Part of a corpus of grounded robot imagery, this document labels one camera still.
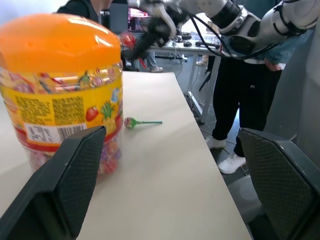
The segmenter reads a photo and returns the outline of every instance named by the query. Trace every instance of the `jar label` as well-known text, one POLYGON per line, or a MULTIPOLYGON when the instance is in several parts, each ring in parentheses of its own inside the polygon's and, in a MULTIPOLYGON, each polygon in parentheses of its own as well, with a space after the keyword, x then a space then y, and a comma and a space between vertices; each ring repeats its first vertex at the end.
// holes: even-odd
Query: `jar label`
POLYGON ((97 75, 88 73, 84 83, 88 87, 78 88, 74 82, 66 84, 64 78, 55 78, 60 83, 54 87, 32 80, 30 84, 17 80, 13 87, 2 84, 1 94, 20 142, 33 149, 58 147, 68 136, 100 125, 106 127, 106 141, 117 134, 123 124, 122 74, 108 82, 102 77, 98 82, 97 75))

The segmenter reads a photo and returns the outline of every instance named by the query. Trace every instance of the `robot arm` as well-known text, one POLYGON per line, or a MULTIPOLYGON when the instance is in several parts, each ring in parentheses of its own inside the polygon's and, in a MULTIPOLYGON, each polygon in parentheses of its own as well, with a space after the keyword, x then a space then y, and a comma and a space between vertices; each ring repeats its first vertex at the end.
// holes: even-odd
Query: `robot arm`
POLYGON ((177 25, 188 19, 186 12, 205 13, 222 35, 230 37, 230 47, 246 55, 303 34, 316 25, 320 13, 320 0, 283 0, 262 19, 233 0, 128 0, 128 4, 161 19, 162 30, 166 25, 165 32, 147 27, 147 34, 156 35, 153 42, 159 47, 176 34, 177 25))

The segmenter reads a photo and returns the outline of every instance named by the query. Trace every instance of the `barcode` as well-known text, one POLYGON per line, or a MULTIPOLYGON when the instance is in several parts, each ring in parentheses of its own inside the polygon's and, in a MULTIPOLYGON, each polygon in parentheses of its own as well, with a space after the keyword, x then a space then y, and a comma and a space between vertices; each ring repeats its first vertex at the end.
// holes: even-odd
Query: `barcode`
POLYGON ((85 123, 66 126, 43 126, 24 124, 27 138, 38 143, 60 144, 72 134, 87 128, 85 123))
POLYGON ((60 141, 62 142, 65 140, 67 137, 69 137, 72 134, 78 133, 81 130, 85 129, 84 125, 74 125, 74 126, 69 126, 69 127, 58 127, 58 134, 60 136, 60 141))

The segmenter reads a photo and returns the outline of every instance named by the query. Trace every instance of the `shoe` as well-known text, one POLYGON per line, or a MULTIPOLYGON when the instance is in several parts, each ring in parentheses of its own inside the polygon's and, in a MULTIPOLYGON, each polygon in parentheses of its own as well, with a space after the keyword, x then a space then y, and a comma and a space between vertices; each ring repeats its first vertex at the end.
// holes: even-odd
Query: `shoe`
POLYGON ((231 154, 227 159, 218 164, 220 172, 224 174, 233 174, 238 168, 246 164, 246 158, 231 154))
POLYGON ((205 138, 205 142, 209 149, 224 149, 226 146, 226 140, 217 140, 212 136, 205 138))
POLYGON ((207 65, 208 62, 207 61, 197 61, 195 64, 198 66, 204 66, 204 65, 207 65))
POLYGON ((155 67, 155 68, 150 68, 150 73, 161 73, 164 71, 164 68, 163 67, 155 67))

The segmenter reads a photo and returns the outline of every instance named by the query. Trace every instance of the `denim jacket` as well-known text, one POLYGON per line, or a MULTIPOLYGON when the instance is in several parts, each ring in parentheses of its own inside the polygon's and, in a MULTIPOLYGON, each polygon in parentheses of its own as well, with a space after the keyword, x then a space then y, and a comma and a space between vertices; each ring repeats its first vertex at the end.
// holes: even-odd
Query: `denim jacket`
MULTIPOLYGON (((235 0, 235 2, 238 5, 243 5, 249 12, 262 19, 270 9, 280 3, 280 0, 235 0)), ((308 37, 311 35, 311 31, 312 30, 308 30, 300 36, 289 38, 269 51, 257 56, 256 59, 264 60, 266 58, 273 64, 286 64, 294 53, 296 47, 307 41, 308 37)), ((228 37, 223 37, 223 41, 227 46, 229 45, 228 37)), ((229 47, 229 49, 232 51, 232 54, 236 54, 231 47, 229 47)))

